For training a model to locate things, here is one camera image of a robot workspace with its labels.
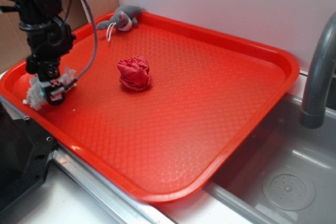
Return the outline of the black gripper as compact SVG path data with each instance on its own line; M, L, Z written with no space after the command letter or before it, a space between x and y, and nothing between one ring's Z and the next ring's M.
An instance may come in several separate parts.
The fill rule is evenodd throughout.
M47 23L29 25L20 23L20 30L26 32L31 54L26 58L26 71L35 74L47 103L61 105L66 98L65 84L60 77L60 58L69 53L76 36L70 26L59 16Z

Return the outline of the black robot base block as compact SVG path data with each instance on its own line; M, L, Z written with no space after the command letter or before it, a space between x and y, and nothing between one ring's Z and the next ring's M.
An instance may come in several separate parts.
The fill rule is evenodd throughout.
M1 213L41 186L56 140L29 117L13 119L1 105Z

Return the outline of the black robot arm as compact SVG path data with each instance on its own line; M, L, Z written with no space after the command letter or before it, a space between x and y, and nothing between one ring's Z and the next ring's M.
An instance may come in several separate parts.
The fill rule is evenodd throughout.
M50 105L65 100L65 84L59 79L60 58L73 47L75 35L59 16L62 0L10 0L13 7L2 6L5 12L18 12L20 30L27 34L31 54L26 58L26 71L37 77L38 93Z

